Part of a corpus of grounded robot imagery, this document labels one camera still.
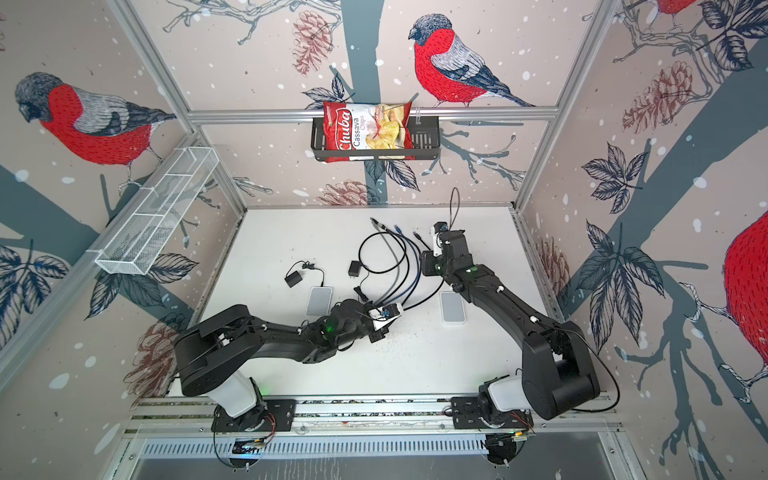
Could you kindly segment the black power adapter with cord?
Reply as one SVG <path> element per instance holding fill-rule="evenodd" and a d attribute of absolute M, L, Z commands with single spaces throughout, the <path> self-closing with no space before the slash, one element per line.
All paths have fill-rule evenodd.
<path fill-rule="evenodd" d="M 284 276 L 284 281 L 288 285 L 289 288 L 293 288 L 296 285 L 298 285 L 302 280 L 303 276 L 301 271 L 317 271 L 321 273 L 321 281 L 319 284 L 319 287 L 325 286 L 325 279 L 326 274 L 325 271 L 318 267 L 315 263 L 308 261 L 308 260 L 299 260 L 294 262 L 291 267 L 288 269 Z"/>

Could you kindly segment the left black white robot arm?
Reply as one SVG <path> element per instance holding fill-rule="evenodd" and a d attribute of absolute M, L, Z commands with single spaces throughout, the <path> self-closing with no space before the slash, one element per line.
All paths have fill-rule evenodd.
<path fill-rule="evenodd" d="M 255 382 L 241 372 L 252 359 L 324 362 L 367 338 L 385 337 L 401 309 L 391 313 L 354 299 L 335 304 L 330 312 L 300 326 L 268 322 L 233 305 L 185 330 L 174 341 L 181 392 L 207 396 L 232 418 L 254 410 L 261 401 Z"/>

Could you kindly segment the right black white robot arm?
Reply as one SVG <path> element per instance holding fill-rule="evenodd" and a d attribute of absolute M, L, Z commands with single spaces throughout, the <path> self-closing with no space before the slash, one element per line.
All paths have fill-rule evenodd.
<path fill-rule="evenodd" d="M 490 268 L 475 263 L 462 230 L 437 222 L 431 234 L 432 251 L 420 255 L 422 274 L 442 278 L 515 340 L 522 359 L 519 384 L 528 408 L 549 420 L 599 396 L 598 375 L 580 327 L 537 311 Z"/>

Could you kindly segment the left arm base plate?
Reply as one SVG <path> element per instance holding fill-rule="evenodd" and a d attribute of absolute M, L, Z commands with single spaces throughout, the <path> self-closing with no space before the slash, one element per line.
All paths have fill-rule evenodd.
<path fill-rule="evenodd" d="M 217 406 L 211 430 L 217 434 L 288 432 L 292 428 L 296 406 L 295 399 L 267 399 L 237 418 L 229 416 L 223 407 Z"/>

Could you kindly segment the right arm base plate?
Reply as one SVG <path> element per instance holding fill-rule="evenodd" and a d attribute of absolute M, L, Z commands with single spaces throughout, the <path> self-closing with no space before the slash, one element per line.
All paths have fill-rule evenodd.
<path fill-rule="evenodd" d="M 501 411 L 489 397 L 483 395 L 452 397 L 448 411 L 457 430 L 512 429 L 527 431 L 533 428 L 528 410 Z"/>

